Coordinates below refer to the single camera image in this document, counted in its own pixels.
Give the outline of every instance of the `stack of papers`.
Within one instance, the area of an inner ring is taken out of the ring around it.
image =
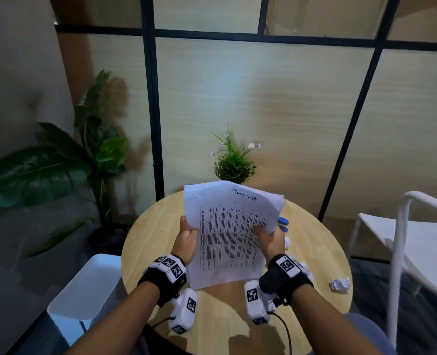
[[[282,195],[227,181],[184,186],[187,221],[200,231],[187,267],[191,288],[259,278],[265,260],[253,227],[272,233],[283,205]]]

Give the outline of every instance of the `black wrist strap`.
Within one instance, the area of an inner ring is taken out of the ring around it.
[[[292,293],[297,288],[304,284],[314,287],[303,270],[304,267],[295,259],[278,254],[269,262],[268,271],[260,278],[260,288],[266,294],[276,293],[284,305],[289,305]]]
[[[180,273],[177,271],[177,267],[175,267],[175,263],[173,263],[174,259],[172,257],[161,256],[152,262],[148,268],[146,268],[146,270],[143,272],[143,276],[138,282],[138,285],[140,285],[142,282],[151,282],[158,287],[159,300],[157,304],[160,308],[162,308],[164,304],[171,300],[187,282],[186,273],[185,271],[182,271],[182,269],[185,269],[183,260],[179,256],[174,257],[180,260],[182,263],[180,266]],[[162,263],[163,265],[167,265],[168,268],[176,269],[176,274],[178,276],[171,276],[171,274],[168,276],[164,272],[164,269],[161,270],[161,268],[157,268],[157,263]]]

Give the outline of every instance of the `white chair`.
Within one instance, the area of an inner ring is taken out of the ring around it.
[[[437,199],[422,192],[403,194],[397,220],[359,214],[350,238],[347,257],[352,254],[361,222],[393,252],[387,314],[387,337],[396,348],[397,319],[401,273],[414,276],[421,284],[437,293],[437,223],[409,221],[413,200],[437,210]]]
[[[49,304],[47,313],[69,346],[89,330],[97,314],[115,303],[120,264],[120,256],[93,256]]]

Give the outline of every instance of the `black cable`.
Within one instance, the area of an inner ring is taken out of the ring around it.
[[[279,320],[282,321],[282,323],[284,324],[284,327],[286,328],[286,332],[287,332],[287,340],[289,340],[289,355],[292,355],[292,345],[291,345],[291,334],[289,333],[289,329],[287,328],[286,323],[284,322],[283,318],[280,317],[278,314],[275,314],[271,311],[267,311],[266,314],[269,315],[274,315],[275,317],[277,317]]]
[[[170,316],[166,319],[163,319],[162,321],[158,322],[157,324],[153,325],[152,328],[154,329],[155,327],[157,327],[158,325],[162,324],[163,322],[165,322],[166,320],[174,320],[176,317],[175,316]]]

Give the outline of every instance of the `plant pot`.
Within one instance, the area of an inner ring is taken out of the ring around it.
[[[122,228],[109,230],[100,227],[89,235],[88,243],[95,254],[111,254],[121,256],[123,244],[127,238],[127,231]]]

